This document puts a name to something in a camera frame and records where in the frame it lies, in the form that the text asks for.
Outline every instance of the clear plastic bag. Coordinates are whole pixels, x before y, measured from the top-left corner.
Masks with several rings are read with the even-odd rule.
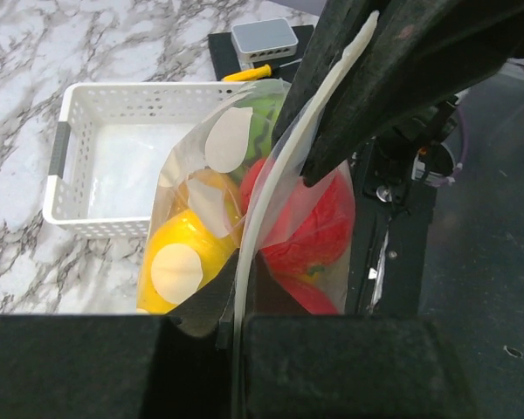
[[[240,247],[245,215],[286,142],[284,135],[272,150],[287,88],[279,80],[245,85],[171,151],[155,193],[140,311],[169,312],[215,278]],[[305,142],[287,163],[256,249],[310,313],[342,313],[355,199],[345,162],[314,187],[304,186],[299,173],[309,148]]]

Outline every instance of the plastic basket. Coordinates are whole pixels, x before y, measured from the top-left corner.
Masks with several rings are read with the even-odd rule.
[[[68,87],[47,177],[45,220],[86,238],[145,237],[170,149],[241,85]]]

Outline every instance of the screwdriver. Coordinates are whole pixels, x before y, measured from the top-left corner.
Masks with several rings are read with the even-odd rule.
[[[242,72],[235,72],[234,74],[225,76],[223,78],[223,81],[253,81],[253,80],[262,79],[264,77],[270,77],[280,68],[287,67],[293,64],[298,64],[300,63],[301,60],[302,58],[299,58],[299,59],[296,59],[294,61],[282,64],[282,65],[265,64],[258,68],[250,68]]]

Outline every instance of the marble surface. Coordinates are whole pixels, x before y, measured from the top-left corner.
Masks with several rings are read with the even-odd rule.
[[[214,80],[206,37],[316,17],[260,0],[0,0],[0,313],[128,313],[144,240],[83,240],[41,207],[63,91]]]

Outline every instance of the basket handle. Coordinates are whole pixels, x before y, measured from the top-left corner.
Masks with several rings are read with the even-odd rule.
[[[70,140],[71,131],[72,128],[70,124],[64,120],[60,121],[56,127],[49,175],[56,175],[60,179],[62,179],[64,175],[64,166],[66,165],[66,154],[68,152],[68,141]]]

